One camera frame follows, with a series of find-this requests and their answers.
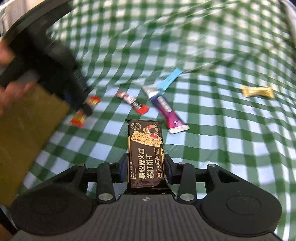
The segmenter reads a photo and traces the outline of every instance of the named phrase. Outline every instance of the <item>orange wrapper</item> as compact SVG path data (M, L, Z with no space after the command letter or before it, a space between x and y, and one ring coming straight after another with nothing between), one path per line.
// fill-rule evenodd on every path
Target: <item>orange wrapper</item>
M96 96L90 96L87 100L86 103L94 109L97 104L101 101L100 97ZM73 116L72 120L70 120L70 124L73 124L78 127L82 127L84 125L84 122L87 118L87 115L84 113L83 110L78 110L76 114Z

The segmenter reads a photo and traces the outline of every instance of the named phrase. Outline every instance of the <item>yellow candy wrapper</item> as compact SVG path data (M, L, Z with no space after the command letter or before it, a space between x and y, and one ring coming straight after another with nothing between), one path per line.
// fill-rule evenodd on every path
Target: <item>yellow candy wrapper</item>
M87 104L94 109L97 104L101 101L101 98L96 96L91 96L87 99ZM87 115L83 110L78 110L76 114L73 116L72 120L70 120L70 124L76 125L78 127L82 127L87 118Z
M245 85L241 85L241 89L244 97L262 95L274 99L274 93L271 87L247 87Z

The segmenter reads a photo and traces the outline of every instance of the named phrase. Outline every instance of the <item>red candy wrapper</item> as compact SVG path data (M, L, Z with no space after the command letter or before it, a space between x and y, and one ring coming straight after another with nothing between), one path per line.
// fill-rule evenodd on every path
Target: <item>red candy wrapper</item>
M96 96L90 96L86 102L87 104L94 109L97 104L101 101L100 97ZM84 113L83 110L78 110L76 114L73 116L72 120L70 120L70 124L73 124L78 127L82 127L84 125L84 122L87 118L87 115Z
M149 110L148 106L139 103L135 97L130 96L125 91L119 91L115 95L123 99L126 103L130 104L140 115L145 114Z

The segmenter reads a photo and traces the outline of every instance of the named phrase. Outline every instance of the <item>black truffle ham soda cracker package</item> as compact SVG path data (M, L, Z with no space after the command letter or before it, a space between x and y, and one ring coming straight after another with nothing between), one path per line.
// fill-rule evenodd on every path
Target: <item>black truffle ham soda cracker package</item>
M165 180L161 122L128 123L128 194L170 193Z

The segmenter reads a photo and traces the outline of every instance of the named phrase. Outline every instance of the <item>table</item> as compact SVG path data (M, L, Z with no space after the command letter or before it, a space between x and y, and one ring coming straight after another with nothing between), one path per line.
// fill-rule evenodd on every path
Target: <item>table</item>
M293 44L277 0L74 0L49 34L74 52L102 101L83 128L71 113L52 135L20 193L77 163L97 167L127 151L125 119L162 120L141 86L184 73L165 92L190 130L169 134L165 153L198 168L215 163L276 196L283 240L296 231L296 94ZM240 86L272 86L275 99ZM114 94L150 111L139 116ZM198 198L205 195L197 184ZM88 187L93 195L95 184Z

